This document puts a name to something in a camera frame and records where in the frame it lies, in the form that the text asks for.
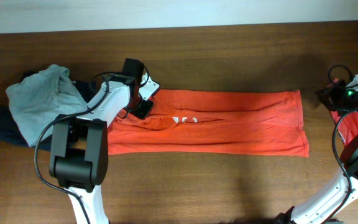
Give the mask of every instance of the orange shirt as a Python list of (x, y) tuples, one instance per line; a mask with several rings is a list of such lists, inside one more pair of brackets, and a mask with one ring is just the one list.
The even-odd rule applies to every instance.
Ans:
[(145, 120), (129, 114), (109, 128), (109, 154), (217, 152), (308, 156), (300, 92), (160, 90)]

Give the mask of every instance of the folded shirt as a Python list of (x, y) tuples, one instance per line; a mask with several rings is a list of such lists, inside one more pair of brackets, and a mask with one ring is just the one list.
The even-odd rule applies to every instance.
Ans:
[(145, 120), (109, 127), (109, 154), (217, 152), (308, 156), (300, 92), (160, 90)]

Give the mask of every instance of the shirt logo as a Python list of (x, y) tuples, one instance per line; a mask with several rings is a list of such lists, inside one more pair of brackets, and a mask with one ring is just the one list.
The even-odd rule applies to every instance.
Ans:
[[(178, 124), (179, 123), (179, 117), (172, 117), (172, 119)], [(182, 117), (181, 122), (184, 123), (187, 120), (187, 117)], [(194, 123), (197, 123), (197, 118), (193, 118)]]

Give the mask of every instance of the dark navy cloth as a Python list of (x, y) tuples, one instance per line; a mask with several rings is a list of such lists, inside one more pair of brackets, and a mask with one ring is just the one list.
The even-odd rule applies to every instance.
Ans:
[[(25, 77), (35, 74), (36, 72), (30, 71), (23, 74), (21, 80)], [(86, 102), (89, 102), (94, 96), (93, 92), (89, 89), (88, 82), (82, 82), (76, 80), (74, 86), (80, 92), (81, 96)], [(91, 86), (95, 89), (96, 82), (91, 82)], [(16, 146), (25, 146), (29, 145), (24, 140), (22, 134), (17, 127), (16, 122), (13, 120), (11, 111), (9, 111), (8, 106), (0, 106), (0, 140), (11, 143)], [(52, 143), (52, 136), (45, 138), (40, 145), (40, 149), (45, 151), (50, 151), (50, 146)]]

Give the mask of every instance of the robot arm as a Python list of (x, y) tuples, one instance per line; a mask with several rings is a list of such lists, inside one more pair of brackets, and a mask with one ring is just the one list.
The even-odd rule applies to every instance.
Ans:
[[(341, 161), (350, 176), (352, 189), (348, 199), (337, 212), (358, 199), (358, 135), (345, 147)], [(286, 214), (279, 214), (275, 219), (275, 224), (323, 223), (344, 201), (349, 190), (348, 185), (344, 172), (338, 169), (334, 178), (324, 188), (307, 202), (292, 207)]]
[[(143, 69), (143, 63), (127, 58), (123, 75), (113, 75), (108, 85), (103, 83), (87, 104), (87, 108), (93, 108), (103, 99), (93, 111), (53, 127), (50, 175), (58, 179), (60, 187), (81, 197), (91, 224), (109, 223), (101, 195), (101, 184), (108, 169), (108, 126), (122, 109), (144, 119), (153, 107), (149, 98), (159, 91), (160, 85), (149, 74), (143, 75)], [(69, 142), (78, 138), (86, 138), (85, 150), (68, 147)], [(77, 223), (87, 223), (77, 198), (69, 197)]]

